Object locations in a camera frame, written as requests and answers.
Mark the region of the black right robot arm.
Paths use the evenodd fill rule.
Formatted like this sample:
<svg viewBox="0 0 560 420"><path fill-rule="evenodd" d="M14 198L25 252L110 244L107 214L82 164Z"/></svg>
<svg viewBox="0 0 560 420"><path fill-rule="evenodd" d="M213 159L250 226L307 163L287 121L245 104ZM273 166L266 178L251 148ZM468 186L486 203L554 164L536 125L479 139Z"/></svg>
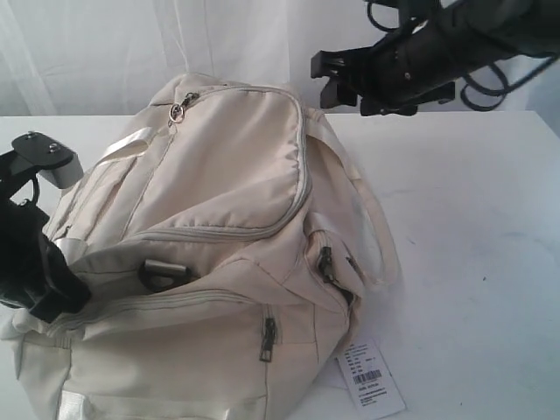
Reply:
<svg viewBox="0 0 560 420"><path fill-rule="evenodd" d="M557 1L383 1L397 10L399 24L387 27L376 44L311 58L311 77L327 78L319 105L359 107L362 116L413 116L419 106L456 98L471 110L488 112L457 90L466 88L503 103L559 60Z"/></svg>

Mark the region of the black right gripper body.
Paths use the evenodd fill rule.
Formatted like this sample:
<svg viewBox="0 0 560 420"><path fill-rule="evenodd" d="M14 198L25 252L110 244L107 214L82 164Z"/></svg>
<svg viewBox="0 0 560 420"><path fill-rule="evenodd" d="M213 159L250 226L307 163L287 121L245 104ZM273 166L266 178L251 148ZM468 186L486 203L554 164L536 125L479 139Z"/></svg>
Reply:
<svg viewBox="0 0 560 420"><path fill-rule="evenodd" d="M399 8L398 24L386 26L367 8L367 19L385 33L352 52L349 104L362 116L413 116L424 104L456 100L463 70L457 56L464 39L462 8Z"/></svg>

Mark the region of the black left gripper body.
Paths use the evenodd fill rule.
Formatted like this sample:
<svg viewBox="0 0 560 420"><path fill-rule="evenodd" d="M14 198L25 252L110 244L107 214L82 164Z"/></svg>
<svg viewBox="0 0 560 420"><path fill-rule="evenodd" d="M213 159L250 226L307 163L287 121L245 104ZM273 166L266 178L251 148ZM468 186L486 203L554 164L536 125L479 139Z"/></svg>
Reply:
<svg viewBox="0 0 560 420"><path fill-rule="evenodd" d="M1 303L51 323L81 311L91 293L43 234L47 220L32 203L1 205Z"/></svg>

